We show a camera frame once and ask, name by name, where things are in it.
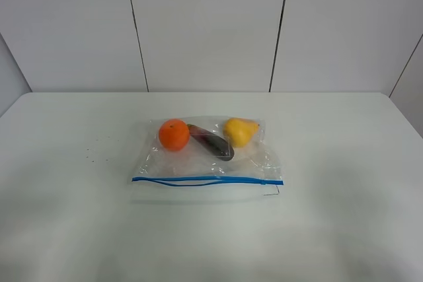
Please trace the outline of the clear zip file bag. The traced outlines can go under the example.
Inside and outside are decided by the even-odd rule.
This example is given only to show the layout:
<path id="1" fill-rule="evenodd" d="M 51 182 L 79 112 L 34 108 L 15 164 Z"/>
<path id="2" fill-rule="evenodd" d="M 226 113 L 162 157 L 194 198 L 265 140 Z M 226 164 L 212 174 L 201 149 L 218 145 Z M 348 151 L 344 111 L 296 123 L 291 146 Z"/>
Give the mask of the clear zip file bag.
<path id="1" fill-rule="evenodd" d="M 230 116 L 198 116 L 180 119 L 216 135 L 223 134 L 223 126 Z M 266 126 L 263 120 L 258 133 L 242 148 L 233 147 L 232 160 L 225 162 L 207 152 L 191 136 L 180 151 L 166 150 L 159 141 L 159 129 L 171 119 L 143 123 L 138 162 L 130 183 L 138 185 L 135 198 L 152 201 L 237 201 L 260 196 L 278 195 L 284 184 L 283 169 L 277 154 L 264 142 Z"/>

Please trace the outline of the dark purple eggplant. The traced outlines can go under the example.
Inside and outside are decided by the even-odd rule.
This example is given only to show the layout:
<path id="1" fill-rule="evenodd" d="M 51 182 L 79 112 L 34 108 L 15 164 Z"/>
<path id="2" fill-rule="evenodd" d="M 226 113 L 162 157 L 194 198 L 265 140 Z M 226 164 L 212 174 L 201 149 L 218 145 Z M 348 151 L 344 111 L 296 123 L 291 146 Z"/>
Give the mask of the dark purple eggplant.
<path id="1" fill-rule="evenodd" d="M 224 138 L 196 125 L 188 124 L 190 136 L 217 159 L 228 162 L 233 159 L 235 151 Z"/>

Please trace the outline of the yellow pear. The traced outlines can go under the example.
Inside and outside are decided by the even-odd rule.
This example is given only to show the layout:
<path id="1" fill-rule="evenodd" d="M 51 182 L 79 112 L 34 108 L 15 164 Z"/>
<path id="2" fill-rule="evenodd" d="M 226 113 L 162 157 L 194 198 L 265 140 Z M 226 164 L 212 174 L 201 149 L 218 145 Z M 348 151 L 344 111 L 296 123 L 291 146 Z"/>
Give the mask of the yellow pear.
<path id="1" fill-rule="evenodd" d="M 223 134 L 233 147 L 242 148 L 248 145 L 259 128 L 260 124 L 254 120 L 230 118 L 223 126 Z"/>

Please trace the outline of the orange fruit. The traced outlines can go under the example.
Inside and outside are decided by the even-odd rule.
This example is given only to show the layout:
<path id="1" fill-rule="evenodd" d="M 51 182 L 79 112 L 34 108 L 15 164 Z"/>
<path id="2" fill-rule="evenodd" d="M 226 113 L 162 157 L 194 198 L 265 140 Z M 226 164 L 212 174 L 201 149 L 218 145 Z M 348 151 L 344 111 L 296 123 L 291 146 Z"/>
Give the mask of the orange fruit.
<path id="1" fill-rule="evenodd" d="M 159 141 L 168 151 L 182 150 L 190 139 L 187 124 L 180 119 L 165 121 L 159 129 Z"/>

